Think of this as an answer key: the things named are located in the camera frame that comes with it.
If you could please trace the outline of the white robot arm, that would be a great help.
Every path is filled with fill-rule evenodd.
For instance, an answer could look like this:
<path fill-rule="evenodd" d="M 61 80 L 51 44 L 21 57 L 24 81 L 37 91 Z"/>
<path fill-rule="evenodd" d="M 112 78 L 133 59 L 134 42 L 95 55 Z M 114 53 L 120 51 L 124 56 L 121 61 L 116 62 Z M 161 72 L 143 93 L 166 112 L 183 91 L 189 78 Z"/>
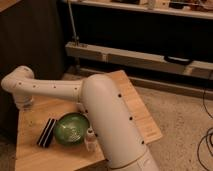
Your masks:
<path fill-rule="evenodd" d="M 139 132 L 121 91 L 105 74 L 83 80 L 39 80 L 27 66 L 19 66 L 1 81 L 18 108 L 33 95 L 75 101 L 83 105 L 110 171 L 159 171 Z"/>

